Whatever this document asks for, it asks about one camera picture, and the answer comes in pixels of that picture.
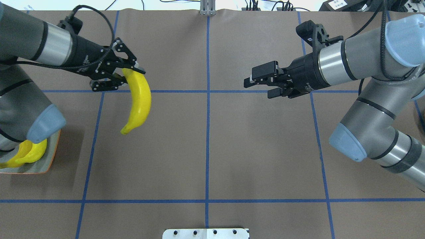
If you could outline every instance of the white label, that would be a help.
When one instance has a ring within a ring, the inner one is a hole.
[[[334,10],[340,9],[343,6],[347,6],[347,3],[344,0],[334,0],[329,2],[329,6],[331,6]]]

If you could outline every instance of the bunch of bananas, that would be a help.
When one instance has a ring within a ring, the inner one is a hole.
[[[44,155],[47,148],[47,139],[38,144],[29,140],[19,144],[18,152],[7,162],[0,163],[0,168],[17,168],[25,163],[35,162]]]

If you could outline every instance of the metal bracket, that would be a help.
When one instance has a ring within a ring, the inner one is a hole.
[[[215,0],[201,0],[201,15],[214,16],[215,15]]]
[[[168,229],[162,239],[249,239],[248,228]]]

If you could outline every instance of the blue tape line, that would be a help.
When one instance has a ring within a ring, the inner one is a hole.
[[[75,233],[75,239],[78,239],[79,238],[79,232],[80,232],[80,228],[81,228],[81,222],[82,222],[82,215],[83,215],[83,212],[84,212],[84,206],[85,206],[85,204],[84,204],[84,202],[82,202],[81,203],[81,207],[80,207],[80,214],[79,214],[79,217],[78,217],[78,224],[77,224],[77,231]]]
[[[421,114],[421,110],[419,109],[418,101],[415,100],[414,102],[415,102],[416,112],[418,113],[419,120],[420,120],[421,125],[422,125],[423,133],[425,133],[425,121],[424,121],[424,118]]]
[[[205,152],[205,228],[209,227],[210,199],[210,17],[207,17],[207,136]]]
[[[0,199],[0,203],[81,203],[82,200],[60,199]]]
[[[298,13],[298,23],[301,24],[301,15],[300,12]],[[306,55],[306,47],[304,45],[304,41],[301,40],[301,44],[303,47],[303,53],[304,55]],[[326,172],[325,172],[325,164],[323,163],[323,154],[322,154],[322,146],[320,144],[320,135],[319,135],[319,127],[317,126],[317,117],[316,117],[316,109],[315,109],[315,104],[314,104],[314,100],[313,100],[313,94],[310,94],[310,102],[312,105],[312,112],[313,112],[313,120],[314,120],[314,128],[316,130],[316,140],[317,140],[317,145],[319,147],[319,154],[320,154],[320,162],[322,164],[322,178],[323,178],[323,187],[325,189],[325,196],[326,196],[326,206],[328,208],[328,217],[329,217],[329,226],[331,229],[331,237],[332,239],[335,239],[335,232],[334,232],[334,223],[332,220],[332,211],[331,211],[331,203],[329,202],[329,193],[328,193],[328,183],[326,180]]]
[[[84,213],[85,199],[86,199],[86,196],[87,196],[88,182],[89,182],[89,179],[90,179],[91,165],[92,165],[92,162],[93,162],[94,149],[95,149],[95,146],[96,146],[97,132],[99,130],[99,122],[100,122],[100,116],[102,114],[104,97],[105,97],[105,94],[102,93],[101,98],[100,98],[100,103],[99,103],[99,111],[97,113],[96,127],[94,129],[93,143],[91,145],[90,159],[88,161],[87,174],[86,174],[86,177],[85,177],[84,191],[83,191],[83,195],[82,195],[82,202],[81,202],[80,214],[79,214],[79,217],[78,217],[78,224],[77,224],[77,231],[75,233],[75,239],[78,239],[80,228],[81,228],[81,221],[82,221],[82,216],[83,216],[83,213]]]
[[[42,90],[44,93],[96,93],[91,90]],[[105,91],[103,93],[130,93],[130,90]],[[267,90],[151,90],[151,93],[267,93]],[[316,90],[312,93],[358,93],[356,90]]]
[[[267,93],[267,91],[246,91],[246,90],[221,90],[221,91],[210,91],[210,93]]]
[[[204,199],[163,199],[163,200],[136,200],[136,199],[127,199],[127,200],[86,200],[85,203],[116,203],[116,204],[163,204],[163,203],[205,203]]]
[[[298,24],[301,24],[301,14],[299,11],[297,12],[297,15],[298,15]],[[306,46],[304,45],[303,39],[301,39],[301,45],[303,47],[303,54],[306,55]]]
[[[210,199],[210,203],[294,203],[326,202],[326,199]]]
[[[425,198],[357,198],[329,199],[330,202],[425,202]]]
[[[87,199],[99,204],[175,204],[175,203],[338,203],[338,202],[425,202],[425,198],[341,198],[341,199]],[[0,199],[0,203],[82,203],[69,199]]]

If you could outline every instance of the black band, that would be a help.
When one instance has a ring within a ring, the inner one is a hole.
[[[350,67],[348,66],[347,55],[345,53],[345,41],[341,43],[341,59],[343,60],[343,65],[347,72],[348,77],[350,77],[351,80],[358,80],[357,78],[354,77],[353,73],[350,70]]]
[[[1,150],[1,149],[0,149],[0,152],[1,152],[1,153],[8,153],[8,152],[12,152],[14,149],[15,149],[15,148],[13,148],[13,149],[9,149],[9,150]]]
[[[15,139],[14,137],[6,134],[6,132],[4,132],[1,128],[0,128],[0,134],[3,135],[3,137],[7,138],[10,141],[17,142],[17,143],[23,142],[23,140]]]
[[[30,60],[35,61],[40,57],[41,53],[43,52],[44,46],[46,45],[48,32],[49,27],[47,25],[47,22],[43,21],[43,36],[41,37],[40,46],[38,47],[38,50],[35,55]]]
[[[365,104],[368,104],[368,105],[374,107],[375,109],[384,112],[389,117],[393,118],[393,120],[396,119],[396,115],[393,112],[387,110],[386,108],[382,107],[381,105],[378,105],[377,103],[375,103],[373,101],[370,101],[370,100],[365,99],[365,98],[362,98],[362,97],[357,98],[357,101],[360,101],[360,102],[363,102]]]
[[[399,136],[398,130],[395,130],[395,131],[396,131],[396,136],[394,137],[394,140],[391,143],[390,147],[388,147],[388,149],[385,150],[385,152],[383,152],[378,157],[374,157],[374,158],[371,158],[371,159],[373,159],[373,160],[380,159],[380,158],[384,157],[385,155],[387,155],[391,150],[393,150],[394,146],[396,146],[396,144],[397,144],[397,140],[398,140],[398,136]]]
[[[21,86],[21,85],[25,85],[25,84],[28,84],[28,83],[31,83],[31,82],[33,82],[31,79],[21,80],[20,82],[17,82],[15,84],[11,85],[11,86],[8,86],[8,87],[6,87],[6,88],[4,88],[3,90],[0,91],[0,97],[3,96],[4,94],[6,94],[7,92]],[[10,141],[17,142],[17,143],[23,142],[23,140],[15,139],[14,137],[6,134],[6,132],[4,132],[1,128],[0,128],[0,134],[3,135],[3,137],[7,138]]]
[[[25,84],[28,84],[28,83],[31,83],[31,82],[33,82],[31,79],[26,79],[26,80],[21,80],[20,82],[17,82],[13,85],[10,85],[10,86],[8,86],[8,87],[6,87],[6,88],[4,88],[3,90],[0,91],[0,97],[3,96],[4,94],[6,94],[7,92],[21,86],[21,85],[25,85]]]
[[[406,156],[404,156],[404,158],[402,158],[398,163],[392,166],[388,166],[388,167],[381,166],[381,167],[385,168],[386,170],[394,174],[399,174],[410,169],[413,165],[415,165],[415,163],[421,157],[422,144],[415,138],[412,138],[410,136],[409,138],[411,139],[412,144]]]

